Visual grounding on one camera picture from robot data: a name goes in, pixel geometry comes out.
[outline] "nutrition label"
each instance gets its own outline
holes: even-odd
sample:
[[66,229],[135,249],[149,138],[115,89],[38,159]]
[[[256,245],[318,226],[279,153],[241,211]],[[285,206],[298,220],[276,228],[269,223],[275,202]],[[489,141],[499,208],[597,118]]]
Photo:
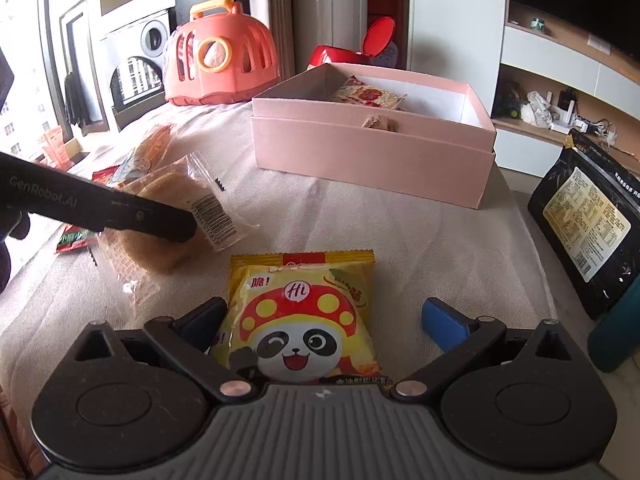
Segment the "nutrition label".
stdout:
[[624,215],[579,168],[552,196],[542,214],[585,282],[631,229]]

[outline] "barcode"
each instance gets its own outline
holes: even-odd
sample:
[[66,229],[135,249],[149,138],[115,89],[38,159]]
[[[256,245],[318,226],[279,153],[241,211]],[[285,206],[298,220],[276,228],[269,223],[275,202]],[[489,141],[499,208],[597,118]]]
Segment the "barcode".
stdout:
[[191,204],[191,211],[196,221],[215,245],[237,234],[234,223],[222,209],[222,204],[215,195],[202,197]]
[[591,270],[591,264],[587,262],[587,258],[584,257],[582,252],[575,255],[574,262],[583,274],[586,274]]

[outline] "white cabinet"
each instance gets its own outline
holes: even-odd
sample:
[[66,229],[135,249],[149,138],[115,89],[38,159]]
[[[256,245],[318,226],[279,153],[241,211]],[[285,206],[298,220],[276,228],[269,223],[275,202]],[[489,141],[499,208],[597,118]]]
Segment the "white cabinet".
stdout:
[[407,69],[469,83],[491,110],[506,1],[409,0]]
[[556,163],[562,147],[546,140],[534,139],[496,129],[495,163],[500,168],[545,176]]
[[600,65],[580,52],[526,30],[504,27],[501,62],[593,95]]
[[608,66],[600,65],[594,95],[640,120],[640,86]]

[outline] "white tablecloth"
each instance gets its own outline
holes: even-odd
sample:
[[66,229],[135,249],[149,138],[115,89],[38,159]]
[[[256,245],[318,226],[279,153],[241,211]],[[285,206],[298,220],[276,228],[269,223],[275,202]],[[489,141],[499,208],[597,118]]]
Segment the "white tablecloth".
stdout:
[[117,307],[119,298],[87,251],[54,255],[56,232],[0,296],[0,384],[23,423],[89,320],[133,328],[153,316],[181,316],[213,295],[226,298],[233,253],[373,248],[378,263],[370,332],[380,364],[396,380],[439,353],[419,323],[429,296],[468,316],[488,314],[515,328],[533,328],[556,316],[538,253],[497,168],[480,210],[260,170],[250,115],[250,104],[167,104],[114,134],[111,146],[85,161],[83,173],[89,175],[121,161],[150,124],[175,123],[177,138],[167,160],[199,152],[224,183],[235,211],[260,228],[230,250],[167,278],[162,294],[135,312]]

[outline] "washing machine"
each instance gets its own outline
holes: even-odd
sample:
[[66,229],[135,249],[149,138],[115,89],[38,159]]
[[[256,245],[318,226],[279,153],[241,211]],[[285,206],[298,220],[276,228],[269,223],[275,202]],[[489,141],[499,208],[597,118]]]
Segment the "washing machine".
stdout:
[[162,60],[175,28],[173,21],[170,10],[160,10],[110,32],[101,41],[104,77],[120,129],[164,103]]

